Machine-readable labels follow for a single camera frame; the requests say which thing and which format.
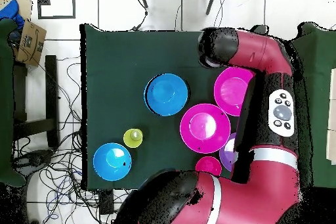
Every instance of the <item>pink bowl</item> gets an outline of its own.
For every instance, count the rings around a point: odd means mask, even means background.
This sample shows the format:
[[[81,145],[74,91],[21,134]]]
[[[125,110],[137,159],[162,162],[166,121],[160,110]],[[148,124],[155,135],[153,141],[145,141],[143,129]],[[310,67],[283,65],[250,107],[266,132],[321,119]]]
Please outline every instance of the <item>pink bowl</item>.
[[[213,104],[197,104],[181,119],[180,134],[183,142],[201,154],[209,154],[222,148],[230,132],[228,116]]]
[[[214,86],[215,101],[227,114],[239,116],[247,85],[254,73],[243,68],[227,68]]]
[[[214,176],[219,176],[222,172],[221,163],[212,156],[204,156],[198,160],[196,171],[208,172]]]

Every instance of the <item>yellow-green cup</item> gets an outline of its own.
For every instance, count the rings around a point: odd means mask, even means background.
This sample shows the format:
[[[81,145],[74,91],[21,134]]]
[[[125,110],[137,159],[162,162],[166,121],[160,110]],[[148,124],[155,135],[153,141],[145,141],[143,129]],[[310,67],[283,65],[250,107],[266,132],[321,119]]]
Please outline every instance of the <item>yellow-green cup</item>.
[[[139,129],[129,129],[123,135],[123,142],[129,148],[137,148],[142,143],[143,134]]]

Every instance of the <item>blue plate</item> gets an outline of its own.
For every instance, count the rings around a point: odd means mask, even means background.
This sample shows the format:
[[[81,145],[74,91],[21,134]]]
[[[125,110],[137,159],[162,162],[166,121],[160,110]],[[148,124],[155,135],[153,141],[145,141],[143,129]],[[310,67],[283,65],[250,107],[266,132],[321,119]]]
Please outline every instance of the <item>blue plate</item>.
[[[129,173],[131,164],[129,151],[117,143],[102,145],[93,156],[94,170],[107,181],[124,178]]]
[[[174,74],[160,74],[149,81],[144,90],[144,102],[150,111],[160,116],[179,112],[188,100],[188,87]]]

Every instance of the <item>white tile floor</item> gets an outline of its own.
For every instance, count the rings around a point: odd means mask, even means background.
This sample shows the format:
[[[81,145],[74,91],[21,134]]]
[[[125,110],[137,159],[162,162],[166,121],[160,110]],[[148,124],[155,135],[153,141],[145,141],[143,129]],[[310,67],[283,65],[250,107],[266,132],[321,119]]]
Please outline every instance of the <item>white tile floor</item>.
[[[129,30],[137,26],[144,17],[144,10],[137,0],[75,0],[75,19],[38,19],[37,0],[33,1],[31,21],[47,30],[43,55],[40,65],[44,66],[45,55],[56,55],[57,59],[79,56],[79,25],[90,23],[101,30]],[[180,0],[147,0],[148,17],[144,21],[141,30],[174,30],[175,17]],[[215,0],[209,16],[205,15],[209,0],[183,0],[183,30],[199,31],[204,27],[214,26],[216,15],[219,11],[220,0]],[[41,7],[42,15],[72,15],[71,0],[51,0],[51,6]],[[222,5],[223,27],[249,29],[255,24],[264,22],[264,0],[225,0]],[[265,12],[266,24],[270,26],[270,34],[284,39],[292,39],[297,35],[297,26],[300,22],[314,21],[319,25],[330,28],[336,24],[336,0],[266,0]],[[219,26],[221,12],[216,22]],[[177,30],[180,30],[180,11],[177,16]],[[78,86],[67,76],[66,71],[70,64],[79,62],[78,58],[58,61],[59,85],[63,87],[73,101],[79,93]],[[74,80],[80,82],[79,64],[74,64],[69,69]],[[68,103],[60,92],[59,114],[60,128],[69,113]],[[27,77],[26,112],[28,120],[45,118],[45,73],[39,67],[29,67]],[[73,109],[81,116],[81,96],[73,104]],[[79,129],[79,124],[74,124],[74,130]],[[61,138],[73,131],[72,124],[66,123],[60,132]],[[23,146],[27,139],[21,139],[19,145]],[[31,136],[31,144],[27,151],[47,147],[45,133]],[[68,140],[60,149],[71,147]],[[81,160],[76,160],[81,167]],[[45,172],[41,174],[42,180],[48,186],[54,186],[47,178]],[[48,216],[45,204],[50,189],[39,179],[39,173],[35,173],[28,187],[28,213],[31,219],[40,222]],[[47,224],[64,224],[71,211],[72,204],[60,205]],[[107,215],[102,216],[105,222]],[[70,218],[66,224],[98,224],[89,214],[88,209],[78,207],[73,213],[73,221]]]

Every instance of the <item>bowl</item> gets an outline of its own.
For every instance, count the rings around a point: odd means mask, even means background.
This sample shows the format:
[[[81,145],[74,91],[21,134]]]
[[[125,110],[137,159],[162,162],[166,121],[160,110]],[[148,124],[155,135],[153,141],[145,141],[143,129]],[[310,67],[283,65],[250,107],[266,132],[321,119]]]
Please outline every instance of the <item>bowl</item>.
[[[228,170],[232,171],[232,165],[234,161],[234,139],[236,133],[229,136],[228,142],[219,150],[219,158],[222,165]]]
[[[204,156],[198,160],[196,171],[211,173],[214,176],[219,176],[222,172],[221,163],[213,156]]]
[[[255,74],[243,68],[227,68],[216,79],[216,104],[231,116],[239,116],[249,81]]]
[[[108,143],[99,147],[93,156],[96,173],[106,181],[118,181],[131,169],[131,155],[122,145]]]
[[[144,90],[144,102],[148,109],[159,116],[171,116],[179,112],[188,101],[186,82],[175,74],[160,74],[152,78]]]

